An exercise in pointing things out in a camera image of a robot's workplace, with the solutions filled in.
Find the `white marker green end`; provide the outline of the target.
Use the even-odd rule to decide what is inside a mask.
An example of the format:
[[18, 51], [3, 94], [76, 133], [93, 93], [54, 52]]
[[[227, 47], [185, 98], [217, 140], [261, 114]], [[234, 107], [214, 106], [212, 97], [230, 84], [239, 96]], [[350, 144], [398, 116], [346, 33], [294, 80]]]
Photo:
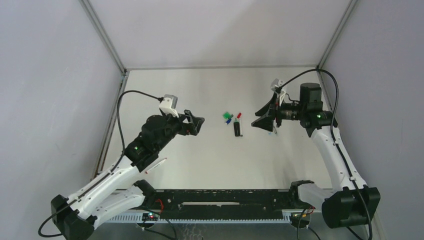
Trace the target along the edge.
[[238, 118], [238, 123], [239, 123], [239, 136], [240, 137], [243, 137], [244, 135], [243, 135], [243, 128], [242, 128], [242, 119], [241, 119], [241, 117]]

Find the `black green highlighter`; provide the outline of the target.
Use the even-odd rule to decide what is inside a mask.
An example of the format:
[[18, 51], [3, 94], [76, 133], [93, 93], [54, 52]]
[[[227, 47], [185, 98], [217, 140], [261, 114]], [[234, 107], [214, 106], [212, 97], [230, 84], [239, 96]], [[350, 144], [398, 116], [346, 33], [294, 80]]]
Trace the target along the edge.
[[234, 136], [235, 137], [240, 137], [242, 134], [241, 134], [241, 127], [240, 127], [240, 121], [239, 121], [239, 119], [238, 118], [235, 118], [234, 119], [234, 122], [233, 122], [233, 130], [234, 130]]

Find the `green highlighter cap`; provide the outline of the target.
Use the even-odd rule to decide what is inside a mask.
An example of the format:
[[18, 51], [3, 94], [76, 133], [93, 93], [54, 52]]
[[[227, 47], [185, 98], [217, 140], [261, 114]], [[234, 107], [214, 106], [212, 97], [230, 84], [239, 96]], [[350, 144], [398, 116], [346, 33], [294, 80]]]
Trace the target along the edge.
[[224, 119], [230, 119], [230, 115], [231, 115], [231, 113], [225, 112], [222, 116], [223, 116]]

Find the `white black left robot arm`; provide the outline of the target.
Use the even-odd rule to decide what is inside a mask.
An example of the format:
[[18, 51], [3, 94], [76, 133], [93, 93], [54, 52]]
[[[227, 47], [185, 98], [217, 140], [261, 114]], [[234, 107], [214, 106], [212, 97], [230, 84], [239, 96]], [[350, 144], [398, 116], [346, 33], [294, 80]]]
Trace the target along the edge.
[[161, 162], [160, 151], [176, 136], [196, 136], [203, 117], [183, 114], [150, 116], [139, 135], [106, 171], [81, 190], [51, 201], [52, 221], [67, 240], [86, 240], [101, 224], [120, 213], [155, 202], [155, 189], [146, 175]]

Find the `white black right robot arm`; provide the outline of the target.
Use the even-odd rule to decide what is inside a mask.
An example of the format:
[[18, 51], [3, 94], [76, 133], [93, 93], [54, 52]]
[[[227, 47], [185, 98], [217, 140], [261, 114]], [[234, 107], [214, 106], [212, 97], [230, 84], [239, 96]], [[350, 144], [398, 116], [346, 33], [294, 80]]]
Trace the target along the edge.
[[349, 228], [371, 223], [381, 199], [376, 187], [369, 187], [355, 168], [331, 111], [323, 109], [322, 89], [318, 83], [303, 83], [299, 100], [284, 101], [286, 90], [273, 83], [271, 100], [255, 113], [252, 127], [273, 132], [283, 120], [299, 121], [317, 147], [328, 171], [332, 191], [312, 180], [298, 180], [290, 185], [291, 203], [299, 209], [314, 207], [322, 212], [331, 228]]

